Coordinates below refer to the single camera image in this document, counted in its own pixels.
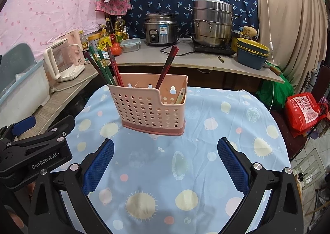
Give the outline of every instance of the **keyhole-shaped hole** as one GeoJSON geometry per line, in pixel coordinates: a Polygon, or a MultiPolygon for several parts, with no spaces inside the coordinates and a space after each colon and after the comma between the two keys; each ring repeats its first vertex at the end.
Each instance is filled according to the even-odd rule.
{"type": "Polygon", "coordinates": [[[174,86],[171,86],[171,90],[170,90],[170,94],[176,94],[177,91],[175,90],[175,87],[174,86]]]}

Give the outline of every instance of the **red bag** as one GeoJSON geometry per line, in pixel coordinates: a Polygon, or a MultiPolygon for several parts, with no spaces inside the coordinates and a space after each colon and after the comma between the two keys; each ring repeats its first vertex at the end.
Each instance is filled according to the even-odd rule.
{"type": "Polygon", "coordinates": [[[320,116],[321,107],[311,93],[300,93],[287,98],[284,111],[291,126],[293,137],[307,132],[326,117],[328,106],[324,105],[326,112],[320,116]]]}

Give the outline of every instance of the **metal screw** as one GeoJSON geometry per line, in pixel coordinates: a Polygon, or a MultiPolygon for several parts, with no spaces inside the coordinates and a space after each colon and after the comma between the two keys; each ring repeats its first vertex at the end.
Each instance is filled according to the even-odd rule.
{"type": "Polygon", "coordinates": [[[40,174],[41,175],[45,175],[47,173],[47,169],[42,169],[41,171],[40,171],[40,174]]]}
{"type": "Polygon", "coordinates": [[[290,168],[288,168],[288,167],[286,167],[284,170],[289,175],[292,173],[292,170],[290,168]]]}
{"type": "Polygon", "coordinates": [[[256,170],[261,170],[262,165],[260,163],[255,163],[255,164],[253,164],[253,168],[255,168],[256,170]]]}
{"type": "Polygon", "coordinates": [[[79,168],[79,165],[78,164],[72,164],[71,166],[70,166],[70,170],[72,170],[72,171],[76,171],[76,170],[78,170],[78,168],[79,168]]]}

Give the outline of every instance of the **basket base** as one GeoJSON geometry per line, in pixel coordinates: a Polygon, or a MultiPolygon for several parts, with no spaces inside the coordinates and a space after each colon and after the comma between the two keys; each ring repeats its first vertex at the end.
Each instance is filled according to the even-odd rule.
{"type": "Polygon", "coordinates": [[[157,130],[159,130],[159,128],[157,128],[153,131],[153,130],[151,130],[150,127],[135,125],[135,124],[132,124],[132,123],[128,123],[126,121],[121,121],[121,124],[125,128],[129,128],[129,129],[132,129],[132,130],[138,131],[138,132],[144,132],[144,133],[156,134],[156,135],[180,136],[184,133],[185,120],[184,120],[184,125],[183,125],[182,128],[176,128],[176,129],[164,128],[164,129],[161,129],[161,132],[157,131],[157,130]]]}

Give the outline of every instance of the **blue tablecloth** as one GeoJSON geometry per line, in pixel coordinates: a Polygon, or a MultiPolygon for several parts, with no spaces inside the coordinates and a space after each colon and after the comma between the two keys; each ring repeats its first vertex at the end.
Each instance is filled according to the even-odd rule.
{"type": "MultiPolygon", "coordinates": [[[[73,159],[58,170],[80,163],[110,138],[114,156],[89,198],[114,234],[216,234],[243,198],[217,154],[218,140],[226,137],[251,162],[270,170],[290,167],[288,154],[274,119],[246,91],[188,87],[185,119],[178,137],[124,128],[104,86],[77,115],[67,136],[73,159]]],[[[63,198],[75,228],[83,232],[66,193],[63,198]]]]}

